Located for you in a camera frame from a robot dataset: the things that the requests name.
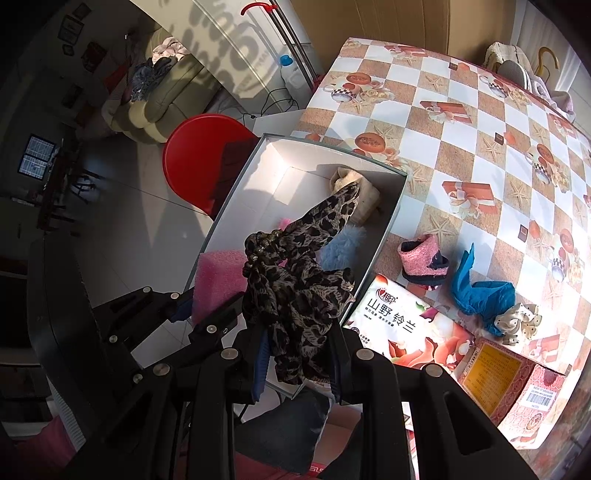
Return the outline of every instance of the red chair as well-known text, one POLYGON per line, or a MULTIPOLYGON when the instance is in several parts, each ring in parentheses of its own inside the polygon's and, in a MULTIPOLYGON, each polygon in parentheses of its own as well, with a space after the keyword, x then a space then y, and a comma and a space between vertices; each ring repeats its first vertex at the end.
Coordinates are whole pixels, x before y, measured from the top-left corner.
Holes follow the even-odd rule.
POLYGON ((168 185, 183 200, 216 217, 259 138, 239 121, 217 113, 185 120, 162 155, 168 185))

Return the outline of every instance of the sheer curtain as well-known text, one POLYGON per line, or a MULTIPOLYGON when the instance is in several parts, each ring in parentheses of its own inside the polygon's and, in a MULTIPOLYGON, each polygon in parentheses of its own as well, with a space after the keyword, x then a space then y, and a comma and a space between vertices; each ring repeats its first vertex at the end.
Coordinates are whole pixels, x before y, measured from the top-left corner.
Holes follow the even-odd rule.
MULTIPOLYGON (((554 68, 554 60, 551 55, 545 53, 543 63, 550 71, 550 80, 546 85, 550 90, 566 92, 570 89, 574 77, 579 71, 581 61, 558 28, 529 2, 525 7, 517 46, 527 55, 533 71, 538 66, 540 47, 548 47, 552 50, 560 62, 560 71, 554 68)), ((542 78, 545 80, 547 75, 544 69, 542 78)))

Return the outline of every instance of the red hook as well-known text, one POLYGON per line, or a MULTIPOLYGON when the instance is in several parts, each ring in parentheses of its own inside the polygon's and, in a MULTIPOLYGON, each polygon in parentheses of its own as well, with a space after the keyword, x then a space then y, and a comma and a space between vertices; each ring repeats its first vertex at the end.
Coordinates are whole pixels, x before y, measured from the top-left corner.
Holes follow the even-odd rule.
POLYGON ((244 15, 244 13, 246 13, 246 10, 248 10, 251 7, 263 7, 268 14, 270 14, 271 11, 277 8, 276 5, 269 5, 263 2, 254 2, 253 4, 248 4, 247 6, 245 6, 240 12, 240 14, 244 15))

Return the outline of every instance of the checkered tablecloth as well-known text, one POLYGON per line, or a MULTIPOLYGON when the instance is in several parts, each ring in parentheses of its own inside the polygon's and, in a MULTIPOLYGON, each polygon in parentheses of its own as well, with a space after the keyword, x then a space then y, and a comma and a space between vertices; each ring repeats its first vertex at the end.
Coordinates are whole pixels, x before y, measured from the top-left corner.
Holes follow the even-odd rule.
POLYGON ((396 248, 438 236, 457 265, 475 245, 472 281, 504 280, 540 306, 536 342, 516 351, 567 374, 533 439, 564 409, 591 349, 589 141, 511 82, 446 55, 350 38, 292 136, 348 148, 407 172, 400 212, 376 270, 472 332, 449 284, 425 292, 402 277, 396 248))

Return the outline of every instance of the leopard print scrunchie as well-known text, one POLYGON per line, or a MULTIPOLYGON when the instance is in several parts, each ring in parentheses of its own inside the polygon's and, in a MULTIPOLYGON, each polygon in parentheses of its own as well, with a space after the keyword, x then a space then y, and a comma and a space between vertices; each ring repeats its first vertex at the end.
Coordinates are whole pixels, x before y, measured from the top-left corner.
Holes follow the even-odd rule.
POLYGON ((352 300, 355 283, 350 268, 323 271, 315 252, 347 224, 358 197, 359 184, 350 183, 283 232, 253 233, 244 243, 242 313, 247 323, 260 320, 267 327, 279 381, 329 379, 326 334, 352 300))

